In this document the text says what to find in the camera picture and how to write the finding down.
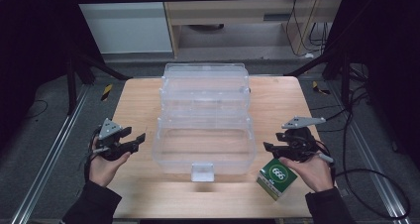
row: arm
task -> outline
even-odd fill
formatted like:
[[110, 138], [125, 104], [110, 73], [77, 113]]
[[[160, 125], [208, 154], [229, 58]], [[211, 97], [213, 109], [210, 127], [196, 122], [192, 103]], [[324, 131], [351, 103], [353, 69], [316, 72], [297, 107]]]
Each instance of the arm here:
[[94, 157], [90, 164], [89, 180], [79, 198], [65, 213], [61, 223], [111, 224], [121, 196], [106, 186], [129, 156], [130, 153], [126, 153], [114, 162], [106, 161], [100, 156]]
[[121, 196], [92, 181], [84, 184], [77, 201], [68, 209], [61, 223], [112, 223]]
[[288, 168], [295, 170], [315, 191], [305, 196], [315, 224], [355, 223], [339, 190], [334, 187], [330, 168], [324, 160], [313, 156], [304, 163], [296, 163], [287, 158], [280, 158], [280, 161]]

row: white cabinet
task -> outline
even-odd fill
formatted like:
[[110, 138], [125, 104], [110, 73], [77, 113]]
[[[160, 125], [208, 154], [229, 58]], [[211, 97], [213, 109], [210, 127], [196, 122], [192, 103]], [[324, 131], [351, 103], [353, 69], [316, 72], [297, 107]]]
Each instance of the white cabinet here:
[[81, 4], [80, 8], [105, 58], [172, 54], [162, 3]]

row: green box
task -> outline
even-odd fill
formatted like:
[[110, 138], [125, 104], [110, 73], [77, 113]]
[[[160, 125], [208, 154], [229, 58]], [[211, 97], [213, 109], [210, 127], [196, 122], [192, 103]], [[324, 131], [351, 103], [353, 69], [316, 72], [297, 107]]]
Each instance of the green box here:
[[297, 175], [290, 168], [278, 159], [272, 159], [260, 170], [257, 183], [277, 200], [296, 179]]

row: hand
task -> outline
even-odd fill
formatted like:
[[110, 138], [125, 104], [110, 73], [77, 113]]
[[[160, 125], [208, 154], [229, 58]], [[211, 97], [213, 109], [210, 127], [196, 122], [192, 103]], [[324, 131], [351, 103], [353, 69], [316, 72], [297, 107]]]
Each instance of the hand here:
[[334, 187], [328, 164], [317, 155], [304, 163], [297, 163], [287, 158], [279, 159], [282, 164], [295, 170], [303, 181], [315, 192]]
[[[93, 149], [96, 148], [98, 139], [95, 138], [93, 141]], [[130, 152], [127, 152], [121, 156], [118, 160], [109, 162], [101, 156], [96, 156], [90, 164], [89, 180], [96, 184], [106, 187], [114, 178], [118, 168], [127, 161], [130, 157]]]

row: stacked plastic container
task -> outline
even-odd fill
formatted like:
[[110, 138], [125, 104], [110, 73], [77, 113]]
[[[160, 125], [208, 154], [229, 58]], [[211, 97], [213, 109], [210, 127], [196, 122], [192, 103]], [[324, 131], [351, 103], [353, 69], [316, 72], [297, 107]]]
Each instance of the stacked plastic container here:
[[245, 173], [256, 156], [249, 75], [241, 63], [169, 63], [153, 158], [167, 173]]

